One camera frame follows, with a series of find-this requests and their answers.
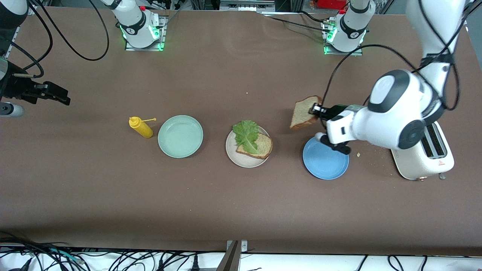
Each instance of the plate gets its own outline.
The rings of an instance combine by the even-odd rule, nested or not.
[[[303,163],[306,169],[316,178],[323,180],[333,180],[342,176],[349,162],[348,155],[332,150],[315,138],[308,140],[303,149]]]
[[[196,119],[179,115],[164,122],[157,139],[165,154],[174,158],[184,158],[199,149],[203,136],[201,124]]]
[[[267,136],[268,133],[261,127],[258,126],[258,132],[265,134]],[[236,144],[236,134],[231,131],[229,133],[228,138],[226,139],[226,153],[228,154],[229,158],[233,163],[240,167],[246,167],[246,168],[251,168],[251,167],[257,167],[264,163],[266,159],[269,158],[269,156],[266,159],[258,159],[258,158],[253,158],[250,156],[247,156],[246,154],[241,154],[237,153],[236,149],[238,148],[238,145]]]

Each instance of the light green plate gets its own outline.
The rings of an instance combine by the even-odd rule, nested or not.
[[[174,158],[184,158],[199,149],[203,136],[201,124],[196,119],[179,115],[164,122],[157,139],[165,154]]]

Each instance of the toast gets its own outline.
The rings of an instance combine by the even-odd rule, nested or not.
[[[259,153],[257,154],[251,154],[246,152],[242,145],[238,146],[238,148],[236,149],[236,152],[241,154],[246,154],[248,156],[251,156],[253,158],[258,158],[258,159],[268,158],[269,154],[273,150],[273,140],[265,134],[258,133],[258,139],[255,141],[255,143],[256,145],[258,145]]]
[[[291,118],[290,130],[298,130],[315,123],[318,117],[311,115],[309,110],[313,107],[313,104],[320,104],[321,101],[322,99],[319,96],[310,96],[296,102],[293,117]]]

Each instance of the table surface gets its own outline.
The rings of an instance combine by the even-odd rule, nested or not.
[[[103,52],[94,10],[49,13],[81,53]],[[341,59],[323,54],[318,32],[253,12],[181,11],[163,52],[126,52],[113,14],[101,13],[111,37],[105,58],[82,60],[53,33],[42,61],[42,80],[68,89],[70,106],[20,101],[25,116],[1,119],[0,229],[85,247],[223,250],[226,240],[246,239],[258,252],[481,254],[482,128],[473,124],[482,74],[465,31],[456,54],[461,102],[440,119],[455,158],[447,180],[407,181],[389,150],[356,141],[346,173],[324,181],[302,162],[321,125],[288,129],[295,101],[321,95]],[[298,14],[281,17],[316,26]],[[419,62],[405,16],[374,16],[370,30],[364,44],[392,46]],[[17,42],[39,56],[48,38],[30,16]],[[9,60],[29,63],[19,52]],[[341,66],[325,104],[360,104],[379,76],[397,68],[406,68],[397,56],[366,48]],[[449,95],[453,89],[451,76]],[[157,143],[162,123],[179,114],[204,129],[201,148],[185,159],[166,156]],[[137,134],[131,116],[157,118],[149,124],[155,136]],[[231,126],[244,119],[274,141],[257,168],[238,167],[225,152]]]

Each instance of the mustard bottle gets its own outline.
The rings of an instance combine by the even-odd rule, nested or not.
[[[148,122],[148,121],[155,121],[156,118],[154,119],[151,119],[151,120],[141,120],[141,118],[139,117],[131,117],[129,118],[129,126],[136,130],[138,133],[141,134],[141,136],[145,137],[145,138],[149,138],[151,137],[154,132],[152,131],[152,129],[147,125],[145,124],[144,122]]]

